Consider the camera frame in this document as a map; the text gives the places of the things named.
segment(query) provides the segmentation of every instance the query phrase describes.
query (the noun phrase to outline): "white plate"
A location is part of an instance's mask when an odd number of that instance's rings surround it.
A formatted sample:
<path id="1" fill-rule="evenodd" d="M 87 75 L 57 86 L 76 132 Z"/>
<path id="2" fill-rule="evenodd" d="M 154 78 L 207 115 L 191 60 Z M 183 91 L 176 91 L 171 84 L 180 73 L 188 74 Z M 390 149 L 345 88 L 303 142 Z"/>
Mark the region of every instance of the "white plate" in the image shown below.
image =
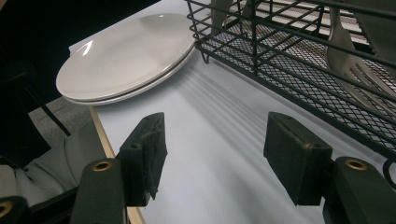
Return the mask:
<path id="1" fill-rule="evenodd" d="M 58 91 L 74 101 L 112 99 L 148 85 L 191 51 L 191 22 L 180 14 L 158 14 L 110 28 L 64 63 Z"/>
<path id="2" fill-rule="evenodd" d="M 66 100 L 70 101 L 71 103 L 78 104 L 78 105 L 109 105 L 109 104 L 113 104 L 113 103 L 128 99 L 130 97 L 136 96 L 137 94 L 140 94 L 144 91 L 147 91 L 147 90 L 155 87 L 156 85 L 162 83 L 163 81 L 168 79 L 170 76 L 172 76 L 178 69 L 180 69 L 180 67 L 182 67 L 189 60 L 189 58 L 191 57 L 191 55 L 193 53 L 193 50 L 194 50 L 194 47 L 191 47 L 189 54 L 187 54 L 187 56 L 184 59 L 180 60 L 179 63 L 175 65 L 175 67 L 173 67 L 170 71 L 168 71 L 168 73 L 165 73 L 160 78 L 155 79 L 153 82 L 151 82 L 148 85 L 143 86 L 137 90 L 124 93 L 123 95 L 119 95 L 114 98 L 100 100 L 100 101 L 77 101 L 77 100 L 67 98 L 65 96 L 64 96 L 64 98 Z"/>

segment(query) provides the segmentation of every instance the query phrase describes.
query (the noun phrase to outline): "dish rack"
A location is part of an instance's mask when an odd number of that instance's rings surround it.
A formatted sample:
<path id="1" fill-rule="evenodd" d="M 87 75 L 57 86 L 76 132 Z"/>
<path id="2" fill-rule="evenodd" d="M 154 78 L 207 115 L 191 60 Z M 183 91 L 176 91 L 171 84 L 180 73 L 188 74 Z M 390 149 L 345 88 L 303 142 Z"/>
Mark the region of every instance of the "dish rack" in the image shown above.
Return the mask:
<path id="1" fill-rule="evenodd" d="M 387 61 L 372 53 L 353 12 L 393 21 L 396 13 L 322 0 L 251 0 L 250 4 L 258 7 L 251 7 L 247 17 L 242 14 L 250 0 L 234 0 L 230 10 L 186 1 L 195 47 L 206 63 L 212 57 L 230 66 L 381 154 L 387 158 L 384 175 L 395 186 L 389 167 L 396 162 L 396 108 L 391 105 L 396 104 L 396 97 L 332 72 L 324 52 L 326 48 L 336 48 L 362 58 L 396 91 L 396 80 L 385 68 L 396 68 L 396 59 Z M 341 21 L 352 36 L 355 49 L 328 41 L 329 7 L 341 9 Z M 217 34 L 211 35 L 214 11 L 227 13 L 227 19 Z M 337 80 L 344 80 L 358 91 L 371 92 L 386 102 L 394 114 L 375 103 L 375 109 L 361 104 Z"/>

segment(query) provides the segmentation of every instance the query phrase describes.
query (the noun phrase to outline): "dark background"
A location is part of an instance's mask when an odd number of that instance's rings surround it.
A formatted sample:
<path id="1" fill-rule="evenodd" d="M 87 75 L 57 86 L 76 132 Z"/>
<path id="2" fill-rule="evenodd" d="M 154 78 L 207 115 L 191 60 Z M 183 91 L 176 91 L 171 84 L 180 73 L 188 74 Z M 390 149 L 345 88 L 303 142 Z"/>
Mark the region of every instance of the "dark background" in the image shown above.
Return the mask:
<path id="1" fill-rule="evenodd" d="M 33 88 L 48 103 L 61 94 L 55 80 L 68 47 L 159 0 L 7 0 L 0 10 L 0 65 L 29 60 Z M 37 108 L 22 95 L 28 111 Z"/>

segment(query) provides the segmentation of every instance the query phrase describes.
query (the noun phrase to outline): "metal grid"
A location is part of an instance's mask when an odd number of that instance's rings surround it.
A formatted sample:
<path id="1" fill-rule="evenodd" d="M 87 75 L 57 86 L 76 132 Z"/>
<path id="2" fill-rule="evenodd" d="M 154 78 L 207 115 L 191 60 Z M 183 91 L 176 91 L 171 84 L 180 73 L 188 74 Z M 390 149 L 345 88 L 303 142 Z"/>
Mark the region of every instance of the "metal grid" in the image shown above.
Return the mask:
<path id="1" fill-rule="evenodd" d="M 359 91 L 371 91 L 381 100 L 395 103 L 395 97 L 370 89 L 358 81 L 347 80 L 327 69 L 324 50 L 334 46 L 320 35 L 329 33 L 326 21 L 328 8 L 323 5 L 328 2 L 307 1 L 309 3 L 289 0 L 277 5 L 272 0 L 264 1 L 253 16 L 247 18 L 241 16 L 246 2 L 237 0 L 227 12 L 228 24 L 220 33 L 210 36 L 210 12 L 219 9 L 187 0 L 196 48 L 203 53 L 206 62 L 209 57 L 216 58 L 395 162 L 396 118 L 375 103 L 373 105 L 377 109 L 359 104 L 335 80 L 345 80 Z M 288 12 L 298 14 L 292 17 Z M 353 14 L 343 10 L 342 16 L 344 27 L 352 33 L 354 41 L 367 44 Z M 396 90 L 394 80 L 380 64 L 394 66 L 394 62 L 383 62 L 359 50 L 351 53 L 362 57 L 378 77 Z"/>

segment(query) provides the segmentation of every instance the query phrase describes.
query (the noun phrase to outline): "white countertop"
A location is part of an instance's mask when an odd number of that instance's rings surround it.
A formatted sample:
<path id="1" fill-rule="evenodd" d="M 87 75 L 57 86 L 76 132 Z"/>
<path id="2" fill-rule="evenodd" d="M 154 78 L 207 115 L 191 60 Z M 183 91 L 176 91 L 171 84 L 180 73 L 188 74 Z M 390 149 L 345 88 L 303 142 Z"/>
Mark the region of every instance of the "white countertop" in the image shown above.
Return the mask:
<path id="1" fill-rule="evenodd" d="M 131 18 L 188 13 L 181 0 L 162 0 Z M 89 38 L 70 49 L 78 49 Z M 262 155 L 270 111 L 290 115 L 333 147 L 333 157 L 384 158 L 321 119 L 196 50 L 159 86 L 95 109 L 117 154 L 136 124 L 164 112 L 168 156 L 159 193 L 141 212 L 148 224 L 324 223 L 321 207 L 296 207 Z"/>

